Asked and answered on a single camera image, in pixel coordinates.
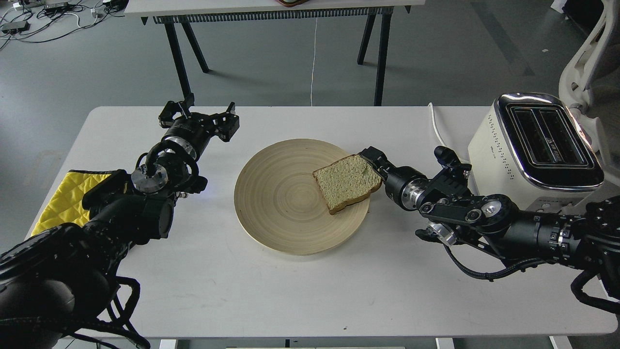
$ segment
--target white table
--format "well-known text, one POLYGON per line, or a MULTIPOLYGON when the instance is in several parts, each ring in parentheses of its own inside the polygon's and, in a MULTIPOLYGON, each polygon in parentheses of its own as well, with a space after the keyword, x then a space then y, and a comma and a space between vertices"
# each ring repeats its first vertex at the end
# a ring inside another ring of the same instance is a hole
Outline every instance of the white table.
MULTIPOLYGON (((70 169, 131 169, 163 136, 161 107, 94 109, 66 158, 70 169)), ((202 113, 224 107, 194 107, 202 113)), ((448 145, 466 154, 488 107, 437 107, 448 145), (446 125, 443 120, 450 120, 446 125)), ((132 322, 145 337, 461 337, 610 333, 612 314, 574 299, 578 271, 542 265, 494 283, 467 277, 443 246, 421 241, 416 212, 383 188, 344 244, 290 256, 251 239, 237 220, 233 192, 245 163, 281 140, 315 138, 350 153, 372 145, 397 166, 434 176, 438 142, 426 107, 237 107, 241 127, 229 143, 214 138, 199 161, 209 179, 179 200, 170 237, 134 248, 121 276, 136 278, 141 298, 132 322)), ((501 264, 468 247, 453 249, 475 270, 501 264)), ((600 285, 586 292, 604 297, 600 285)))
POLYGON ((131 0, 125 9, 125 15, 141 17, 144 24, 148 17, 152 16, 155 23, 165 25, 181 90, 183 96, 186 97, 192 90, 174 29, 175 23, 180 23, 183 27, 200 68, 204 73, 208 73, 210 69, 193 33, 190 24, 192 22, 368 16, 357 58, 357 63, 362 65, 375 17, 381 14, 379 58, 374 93, 374 105, 380 106, 383 100, 389 31, 394 6, 404 5, 409 11, 412 5, 423 5, 424 2, 425 0, 311 0, 295 7, 285 7, 275 0, 131 0))

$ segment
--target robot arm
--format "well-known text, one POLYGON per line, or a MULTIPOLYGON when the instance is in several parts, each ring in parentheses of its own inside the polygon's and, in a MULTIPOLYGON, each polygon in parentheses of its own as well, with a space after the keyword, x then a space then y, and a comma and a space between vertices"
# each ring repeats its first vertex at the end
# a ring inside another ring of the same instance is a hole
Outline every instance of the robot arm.
POLYGON ((471 165, 462 164, 449 148, 435 148, 443 169, 433 179, 408 166, 395 167, 373 147, 360 156, 382 177, 391 200, 428 219, 426 229, 415 234, 443 243, 467 275, 493 281, 542 263, 561 264, 584 270, 571 284, 580 302, 620 314, 620 304, 582 291, 587 281, 600 276, 607 293, 620 297, 620 196, 587 205, 583 216, 521 211, 505 195, 473 195, 467 188, 471 165), (466 268, 450 251, 461 244, 498 258, 506 268, 496 273, 466 268))
POLYGON ((177 199, 206 187, 197 161, 209 140, 228 142, 239 128, 234 103, 213 115, 190 112, 192 105, 192 95, 168 102, 159 116, 168 131, 134 172, 117 170, 86 193, 82 206, 90 221, 83 227, 61 224, 0 256, 1 348, 51 348, 65 335, 88 340, 75 333, 79 329, 149 348, 129 321, 140 284, 117 276, 118 266, 133 245, 168 237, 177 199), (121 285, 131 288, 124 306, 117 297, 121 285), (111 322, 97 319, 104 310, 111 322))

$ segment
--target table leg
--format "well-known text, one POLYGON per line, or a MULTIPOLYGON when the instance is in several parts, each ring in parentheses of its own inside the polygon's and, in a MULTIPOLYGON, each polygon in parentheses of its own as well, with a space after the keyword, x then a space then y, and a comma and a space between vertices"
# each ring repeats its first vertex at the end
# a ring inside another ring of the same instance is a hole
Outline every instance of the table leg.
POLYGON ((198 46, 198 41, 196 40, 196 35, 194 35, 192 26, 189 23, 181 23, 183 26, 183 30, 187 36, 187 40, 190 41, 190 45, 192 46, 192 50, 194 51, 194 55, 196 55, 196 59, 198 60, 198 64, 200 65, 200 69, 202 69, 203 73, 209 72, 209 66, 206 65, 205 56, 202 55, 202 51, 200 50, 200 46, 198 46))
POLYGON ((377 62, 377 82, 374 89, 374 105, 380 106, 383 101, 383 81, 386 75, 386 60, 388 59, 389 26, 391 14, 383 14, 381 18, 381 36, 379 38, 379 61, 377 62))
POLYGON ((183 98, 185 98, 186 96, 189 96, 190 93, 192 93, 192 89, 190 88, 190 82, 187 79, 187 72, 185 71, 183 56, 181 55, 181 48, 179 47, 179 38, 177 38, 177 32, 176 30, 174 30, 173 23, 166 23, 164 24, 164 26, 166 27, 168 42, 170 43, 170 51, 172 51, 174 66, 177 68, 177 75, 179 76, 179 82, 181 83, 183 98))
POLYGON ((159 342, 159 349, 177 349, 179 341, 176 339, 162 339, 159 342))
POLYGON ((572 349, 569 338, 566 336, 549 336, 553 349, 572 349))
POLYGON ((454 349, 454 341, 452 338, 435 338, 437 349, 454 349))
POLYGON ((364 57, 366 56, 366 49, 368 48, 368 42, 370 41, 370 34, 373 32, 374 18, 376 14, 369 14, 366 19, 366 27, 364 28, 364 36, 361 38, 360 52, 357 55, 357 64, 364 64, 364 57))

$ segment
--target wooden plate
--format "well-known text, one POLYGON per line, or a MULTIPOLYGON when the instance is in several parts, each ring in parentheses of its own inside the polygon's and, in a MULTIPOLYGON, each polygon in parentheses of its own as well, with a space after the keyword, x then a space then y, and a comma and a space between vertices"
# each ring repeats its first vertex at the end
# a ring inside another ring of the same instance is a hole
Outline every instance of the wooden plate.
POLYGON ((370 200, 330 215, 312 172, 347 155, 313 139, 285 140, 256 153, 234 188, 243 228, 263 245, 292 255, 340 245, 359 228, 370 200))

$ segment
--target gray floor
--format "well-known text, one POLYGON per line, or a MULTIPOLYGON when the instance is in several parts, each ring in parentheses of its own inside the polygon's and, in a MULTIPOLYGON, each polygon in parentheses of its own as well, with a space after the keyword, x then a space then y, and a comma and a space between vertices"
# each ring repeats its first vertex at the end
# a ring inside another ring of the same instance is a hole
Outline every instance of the gray floor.
MULTIPOLYGON (((585 34, 550 9, 551 2, 427 0, 411 14, 397 8, 383 104, 490 106, 499 94, 510 91, 557 94, 559 76, 585 34)), ((8 6, 0 2, 1 13, 8 6)), ((92 18, 85 12, 82 20, 84 25, 92 18)), ((316 25, 313 104, 370 106, 378 22, 363 66, 355 63, 363 17, 196 24, 194 31, 213 69, 203 74, 181 37, 196 104, 310 105, 316 25)), ((68 16, 33 39, 49 39, 75 27, 76 18, 68 16)), ((9 42, 0 51, 0 250, 20 242, 28 232, 92 109, 163 106, 181 97, 164 28, 151 21, 143 26, 138 19, 111 18, 50 43, 9 42)), ((618 337, 610 340, 572 341, 575 348, 605 348, 617 343, 618 337)), ((300 339, 298 343, 315 342, 300 339)), ((336 338, 316 345, 342 343, 363 345, 336 338)), ((367 343, 398 345, 398 340, 379 338, 367 343)), ((416 348, 434 345, 432 339, 419 338, 400 343, 416 348)), ((469 338, 455 344, 458 348, 550 347, 541 337, 469 338)), ((70 348, 80 345, 85 344, 76 341, 70 348)), ((193 341, 191 347, 219 346, 193 341)))

